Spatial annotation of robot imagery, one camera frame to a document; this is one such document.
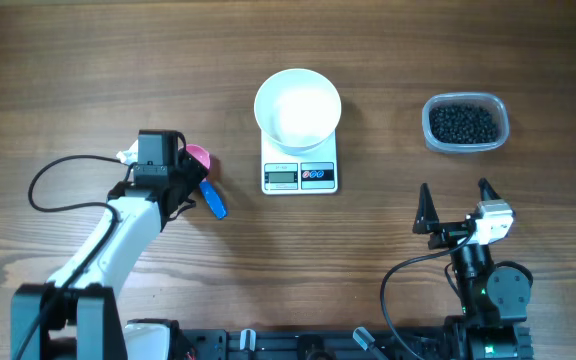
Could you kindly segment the pink scoop blue handle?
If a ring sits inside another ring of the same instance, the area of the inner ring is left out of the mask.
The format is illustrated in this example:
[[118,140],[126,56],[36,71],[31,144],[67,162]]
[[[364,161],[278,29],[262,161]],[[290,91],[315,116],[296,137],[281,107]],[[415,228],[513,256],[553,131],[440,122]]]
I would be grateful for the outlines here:
[[[196,144],[188,144],[186,146],[187,152],[192,155],[196,160],[198,160],[206,169],[210,169],[211,166],[211,156],[210,153],[203,147]],[[228,211],[226,206],[221,199],[218,192],[215,190],[213,185],[204,179],[199,185],[200,191],[208,204],[210,210],[215,215],[218,220],[223,220],[227,217]]]

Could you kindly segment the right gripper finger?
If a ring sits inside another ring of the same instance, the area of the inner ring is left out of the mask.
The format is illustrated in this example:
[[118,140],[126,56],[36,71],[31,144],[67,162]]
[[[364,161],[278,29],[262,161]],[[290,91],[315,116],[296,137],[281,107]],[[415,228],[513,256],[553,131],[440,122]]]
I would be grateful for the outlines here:
[[427,183],[420,186],[419,204],[412,231],[415,234],[436,233],[440,229],[440,221],[436,212],[432,195]]
[[501,197],[493,189],[492,185],[488,182],[486,178],[481,178],[478,181],[478,187],[480,190],[480,197],[482,201],[494,201],[501,199]]

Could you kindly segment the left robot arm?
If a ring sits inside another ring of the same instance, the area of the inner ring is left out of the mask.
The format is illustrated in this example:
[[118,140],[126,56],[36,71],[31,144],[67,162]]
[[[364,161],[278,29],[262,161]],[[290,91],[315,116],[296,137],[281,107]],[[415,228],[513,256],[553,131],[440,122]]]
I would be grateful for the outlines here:
[[126,175],[100,206],[98,225],[43,284],[21,285],[11,301],[14,359],[190,359],[175,320],[123,324],[116,300],[144,250],[182,212],[209,169],[172,130],[142,130]]

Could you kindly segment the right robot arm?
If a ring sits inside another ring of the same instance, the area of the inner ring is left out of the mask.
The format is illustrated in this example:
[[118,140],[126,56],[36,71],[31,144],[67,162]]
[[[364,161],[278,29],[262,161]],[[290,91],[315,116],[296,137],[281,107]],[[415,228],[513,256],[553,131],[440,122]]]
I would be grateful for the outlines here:
[[446,319],[453,332],[457,359],[532,359],[527,320],[533,277],[515,262],[494,262],[490,246],[507,237],[515,211],[482,178],[481,201],[460,222],[439,220],[427,184],[422,184],[413,224],[415,234],[428,234],[428,248],[451,257],[461,316]]

